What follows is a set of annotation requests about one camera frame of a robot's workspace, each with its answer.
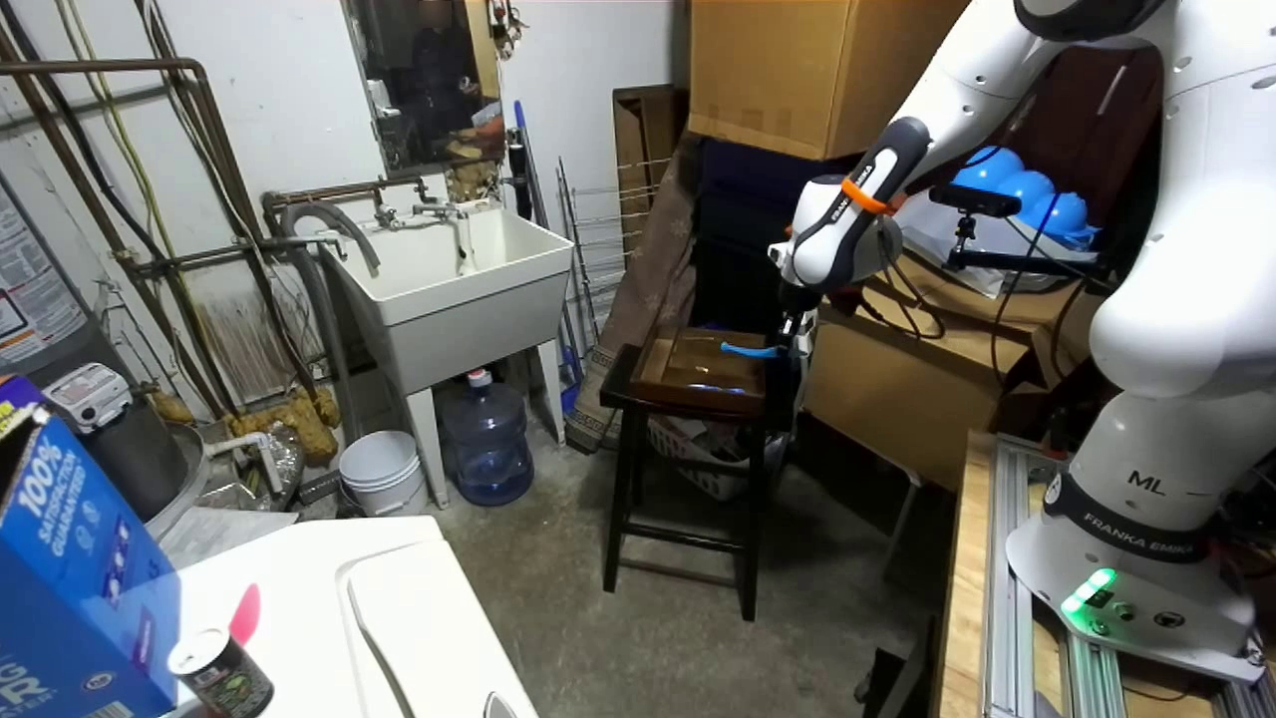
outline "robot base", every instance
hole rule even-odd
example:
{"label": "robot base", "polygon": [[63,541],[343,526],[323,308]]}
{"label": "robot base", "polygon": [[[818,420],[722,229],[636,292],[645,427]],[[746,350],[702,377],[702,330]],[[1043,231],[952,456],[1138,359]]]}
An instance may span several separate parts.
{"label": "robot base", "polygon": [[1011,569],[1080,638],[1175,671],[1255,682],[1253,597],[1218,561],[1149,561],[1035,514],[1004,538]]}

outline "sink leg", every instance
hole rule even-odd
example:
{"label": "sink leg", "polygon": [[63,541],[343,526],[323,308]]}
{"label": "sink leg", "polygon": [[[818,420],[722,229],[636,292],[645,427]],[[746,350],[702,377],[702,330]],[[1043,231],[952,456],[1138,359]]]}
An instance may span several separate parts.
{"label": "sink leg", "polygon": [[438,416],[435,416],[435,391],[409,396],[410,433],[421,441],[421,456],[428,461],[428,484],[435,506],[450,497],[447,473],[442,473],[442,441],[438,441]]}
{"label": "sink leg", "polygon": [[564,441],[567,441],[567,429],[564,429],[564,377],[557,377],[564,355],[557,355],[557,340],[540,342],[540,346],[533,346],[533,359],[544,364],[544,388],[545,388],[544,404],[545,404],[545,412],[551,412],[555,440],[557,440],[557,445],[564,445]]}

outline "mirror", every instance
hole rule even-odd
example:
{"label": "mirror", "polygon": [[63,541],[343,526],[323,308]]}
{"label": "mirror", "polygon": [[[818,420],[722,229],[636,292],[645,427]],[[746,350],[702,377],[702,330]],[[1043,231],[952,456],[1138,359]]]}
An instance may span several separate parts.
{"label": "mirror", "polygon": [[503,158],[487,0],[343,0],[387,174]]}

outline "blue box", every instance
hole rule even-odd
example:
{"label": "blue box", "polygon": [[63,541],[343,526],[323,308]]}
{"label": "blue box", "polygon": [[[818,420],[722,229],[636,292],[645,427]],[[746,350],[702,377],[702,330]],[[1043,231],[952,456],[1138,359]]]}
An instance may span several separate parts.
{"label": "blue box", "polygon": [[0,383],[0,718],[176,705],[181,573],[24,377]]}

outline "white utility sink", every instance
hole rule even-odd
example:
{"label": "white utility sink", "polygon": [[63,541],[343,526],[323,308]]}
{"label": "white utility sink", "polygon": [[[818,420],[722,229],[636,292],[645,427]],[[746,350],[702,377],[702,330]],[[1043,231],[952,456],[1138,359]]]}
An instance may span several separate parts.
{"label": "white utility sink", "polygon": [[557,318],[569,242],[494,198],[394,213],[391,229],[374,218],[373,205],[343,205],[343,213],[381,256],[381,271],[373,271],[365,250],[343,242],[346,299],[373,355],[409,396],[435,501],[450,494],[431,396],[442,377],[533,346],[564,441]]}

